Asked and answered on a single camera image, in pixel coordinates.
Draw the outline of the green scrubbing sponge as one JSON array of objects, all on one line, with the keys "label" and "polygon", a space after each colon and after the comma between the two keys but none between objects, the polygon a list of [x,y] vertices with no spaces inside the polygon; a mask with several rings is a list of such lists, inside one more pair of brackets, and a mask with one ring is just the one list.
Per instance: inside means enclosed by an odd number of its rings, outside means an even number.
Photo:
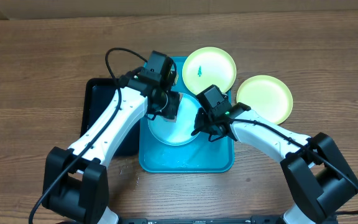
[{"label": "green scrubbing sponge", "polygon": [[179,92],[170,92],[167,96],[167,105],[164,107],[164,109],[161,110],[162,116],[167,121],[175,122],[183,94]]}]

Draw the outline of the light blue plate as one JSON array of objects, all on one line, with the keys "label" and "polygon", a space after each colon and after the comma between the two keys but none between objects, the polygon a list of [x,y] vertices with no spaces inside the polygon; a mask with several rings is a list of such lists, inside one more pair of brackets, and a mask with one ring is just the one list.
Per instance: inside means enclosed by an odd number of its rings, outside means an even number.
[{"label": "light blue plate", "polygon": [[175,122],[157,116],[153,121],[148,121],[148,126],[153,136],[160,142],[169,146],[181,146],[194,140],[195,118],[201,105],[196,98],[186,93],[181,99]]}]

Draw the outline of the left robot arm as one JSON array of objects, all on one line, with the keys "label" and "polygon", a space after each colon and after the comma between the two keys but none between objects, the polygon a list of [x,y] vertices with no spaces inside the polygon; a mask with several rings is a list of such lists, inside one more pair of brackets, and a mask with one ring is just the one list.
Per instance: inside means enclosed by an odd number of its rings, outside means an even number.
[{"label": "left robot arm", "polygon": [[107,169],[119,146],[142,118],[161,116],[175,121],[181,93],[172,91],[177,66],[169,56],[153,51],[145,66],[113,78],[115,94],[87,132],[68,149],[54,147],[45,161],[40,206],[78,223],[119,222],[109,208]]}]

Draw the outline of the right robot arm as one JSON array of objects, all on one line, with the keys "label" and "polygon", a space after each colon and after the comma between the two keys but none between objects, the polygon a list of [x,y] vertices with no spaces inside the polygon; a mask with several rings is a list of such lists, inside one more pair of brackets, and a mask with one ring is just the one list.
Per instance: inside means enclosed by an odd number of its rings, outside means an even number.
[{"label": "right robot arm", "polygon": [[229,137],[248,144],[282,168],[294,201],[277,223],[323,223],[337,215],[358,195],[358,179],[333,139],[294,133],[273,124],[243,103],[232,105],[216,85],[198,93],[201,108],[193,134],[209,135],[210,142]]}]

